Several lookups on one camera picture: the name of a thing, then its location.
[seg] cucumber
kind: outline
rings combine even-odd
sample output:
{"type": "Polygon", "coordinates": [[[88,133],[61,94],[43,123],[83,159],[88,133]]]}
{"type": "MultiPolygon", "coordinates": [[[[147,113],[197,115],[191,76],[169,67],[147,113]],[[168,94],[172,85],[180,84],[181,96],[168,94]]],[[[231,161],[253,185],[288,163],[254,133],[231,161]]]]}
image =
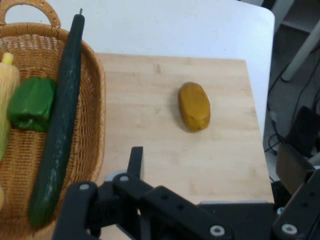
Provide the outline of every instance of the cucumber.
{"type": "Polygon", "coordinates": [[[81,44],[85,26],[81,13],[82,10],[73,18],[61,55],[50,126],[28,206],[28,222],[36,229],[51,220],[70,157],[81,82],[81,44]]]}

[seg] wicker basket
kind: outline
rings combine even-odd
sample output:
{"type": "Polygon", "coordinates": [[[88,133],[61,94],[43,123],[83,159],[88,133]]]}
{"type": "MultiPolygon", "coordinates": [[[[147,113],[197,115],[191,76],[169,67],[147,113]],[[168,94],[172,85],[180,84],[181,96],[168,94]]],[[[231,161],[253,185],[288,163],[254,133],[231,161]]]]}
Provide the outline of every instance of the wicker basket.
{"type": "MultiPolygon", "coordinates": [[[[69,33],[60,25],[56,12],[44,0],[1,1],[0,55],[4,52],[14,54],[14,65],[20,70],[21,81],[31,76],[57,79],[60,57],[69,33]],[[6,24],[6,12],[15,5],[38,8],[51,25],[29,22],[6,24]]],[[[105,148],[105,74],[97,55],[85,42],[82,42],[81,59],[81,86],[71,154],[52,221],[42,229],[34,230],[27,219],[46,134],[13,128],[6,154],[0,162],[0,185],[5,192],[5,204],[0,211],[1,240],[42,238],[55,227],[68,185],[95,181],[98,177],[105,148]]]]}

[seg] white chair leg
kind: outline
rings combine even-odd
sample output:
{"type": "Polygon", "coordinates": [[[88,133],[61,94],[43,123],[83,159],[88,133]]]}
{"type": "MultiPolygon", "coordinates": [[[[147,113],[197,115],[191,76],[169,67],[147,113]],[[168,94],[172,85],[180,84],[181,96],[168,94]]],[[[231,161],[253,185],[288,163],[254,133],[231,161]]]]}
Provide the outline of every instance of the white chair leg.
{"type": "Polygon", "coordinates": [[[289,81],[296,71],[300,68],[300,66],[304,63],[312,49],[316,46],[317,42],[320,39],[320,20],[315,25],[314,29],[304,41],[302,47],[300,47],[299,51],[296,53],[291,63],[288,65],[286,70],[281,75],[284,81],[289,81]]]}
{"type": "Polygon", "coordinates": [[[278,30],[295,0],[277,0],[272,7],[275,17],[274,33],[278,30]]]}

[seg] yellow potato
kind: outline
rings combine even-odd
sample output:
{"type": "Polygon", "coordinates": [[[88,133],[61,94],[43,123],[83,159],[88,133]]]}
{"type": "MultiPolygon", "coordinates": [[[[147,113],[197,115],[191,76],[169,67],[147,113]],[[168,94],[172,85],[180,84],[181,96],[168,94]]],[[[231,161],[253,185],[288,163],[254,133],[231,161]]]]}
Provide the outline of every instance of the yellow potato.
{"type": "Polygon", "coordinates": [[[178,93],[179,109],[185,125],[193,132],[205,129],[210,123],[210,102],[204,89],[187,82],[178,93]]]}

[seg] wooden cutting board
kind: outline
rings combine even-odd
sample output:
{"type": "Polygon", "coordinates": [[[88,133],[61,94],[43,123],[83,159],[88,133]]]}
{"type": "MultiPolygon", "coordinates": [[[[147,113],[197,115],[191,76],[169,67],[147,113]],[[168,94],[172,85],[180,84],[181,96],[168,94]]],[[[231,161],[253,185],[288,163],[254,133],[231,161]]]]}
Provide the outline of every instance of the wooden cutting board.
{"type": "MultiPolygon", "coordinates": [[[[246,62],[99,54],[106,74],[106,141],[97,180],[125,170],[144,147],[144,180],[187,200],[273,202],[246,62]],[[210,125],[185,127],[177,94],[195,82],[211,106],[210,125]]],[[[104,229],[101,239],[119,239],[104,229]]]]}

